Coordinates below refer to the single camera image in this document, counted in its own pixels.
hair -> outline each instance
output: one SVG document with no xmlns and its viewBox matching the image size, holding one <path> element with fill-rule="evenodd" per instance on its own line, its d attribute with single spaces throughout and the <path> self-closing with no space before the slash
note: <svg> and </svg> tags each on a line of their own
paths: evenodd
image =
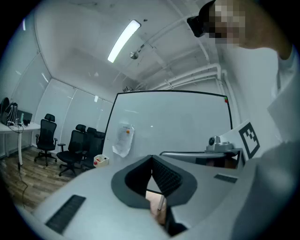
<svg viewBox="0 0 300 240">
<path fill-rule="evenodd" d="M 210 8 L 214 5 L 216 0 L 206 3 L 199 11 L 198 21 L 202 25 L 202 30 L 208 33 L 215 33 L 215 27 L 208 24 L 210 22 Z"/>
</svg>

black rubber pad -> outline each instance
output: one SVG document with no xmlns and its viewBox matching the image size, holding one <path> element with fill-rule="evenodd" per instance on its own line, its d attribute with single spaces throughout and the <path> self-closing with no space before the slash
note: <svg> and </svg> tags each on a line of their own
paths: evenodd
<svg viewBox="0 0 300 240">
<path fill-rule="evenodd" d="M 112 191 L 129 207 L 150 209 L 145 195 L 151 176 L 170 207 L 186 204 L 197 189 L 192 174 L 159 156 L 148 155 L 116 172 L 111 180 Z"/>
<path fill-rule="evenodd" d="M 214 178 L 231 183 L 235 183 L 238 180 L 238 178 L 229 177 L 221 174 L 217 174 L 216 176 L 214 176 Z"/>
<path fill-rule="evenodd" d="M 85 199 L 85 197 L 77 195 L 71 196 L 48 220 L 46 226 L 50 227 L 57 233 L 62 234 Z"/>
</svg>

whiteboard frame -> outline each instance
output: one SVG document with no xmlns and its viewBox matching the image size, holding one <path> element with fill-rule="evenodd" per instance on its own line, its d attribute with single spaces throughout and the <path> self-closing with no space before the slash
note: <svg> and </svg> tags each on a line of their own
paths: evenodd
<svg viewBox="0 0 300 240">
<path fill-rule="evenodd" d="M 199 94 L 205 94 L 205 95 L 214 95 L 214 96 L 218 96 L 218 97 L 222 97 L 222 98 L 228 98 L 226 95 L 220 95 L 220 94 L 216 94 L 216 93 L 210 93 L 210 92 L 198 92 L 198 91 L 186 91 L 186 90 L 149 90 L 149 91 L 134 91 L 134 92 L 120 92 L 117 94 L 114 102 L 113 102 L 113 105 L 112 105 L 112 110 L 111 110 L 111 113 L 109 114 L 109 119 L 108 119 L 108 122 L 107 122 L 107 125 L 106 125 L 106 129 L 105 129 L 105 136 L 104 136 L 104 143 L 103 145 L 105 144 L 105 140 L 106 140 L 106 132 L 107 132 L 107 129 L 108 129 L 108 125 L 109 125 L 109 122 L 110 122 L 110 119 L 111 119 L 111 115 L 112 115 L 112 112 L 113 112 L 113 108 L 114 108 L 114 105 L 117 101 L 117 98 L 119 95 L 121 94 L 132 94 L 132 93 L 141 93 L 141 92 L 190 92 L 190 93 L 199 93 Z M 232 117 L 231 117 L 231 111 L 230 111 L 230 106 L 229 106 L 229 101 L 227 101 L 227 106 L 228 106 L 228 112 L 229 112 L 229 118 L 230 118 L 230 128 L 231 130 L 233 129 L 233 121 L 232 121 Z"/>
</svg>

small box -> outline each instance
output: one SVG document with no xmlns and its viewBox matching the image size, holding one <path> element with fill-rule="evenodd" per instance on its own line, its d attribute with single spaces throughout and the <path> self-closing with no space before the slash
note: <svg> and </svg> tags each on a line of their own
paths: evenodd
<svg viewBox="0 0 300 240">
<path fill-rule="evenodd" d="M 94 167 L 104 167 L 107 166 L 108 163 L 109 163 L 109 158 L 102 154 L 94 157 Z"/>
</svg>

paper sheet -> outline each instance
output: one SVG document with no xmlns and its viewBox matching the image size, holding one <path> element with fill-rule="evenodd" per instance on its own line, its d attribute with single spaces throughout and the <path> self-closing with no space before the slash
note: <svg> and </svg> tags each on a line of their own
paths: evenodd
<svg viewBox="0 0 300 240">
<path fill-rule="evenodd" d="M 134 134 L 134 128 L 131 124 L 121 123 L 118 127 L 117 139 L 112 146 L 112 151 L 122 158 L 126 157 L 130 151 Z"/>
</svg>

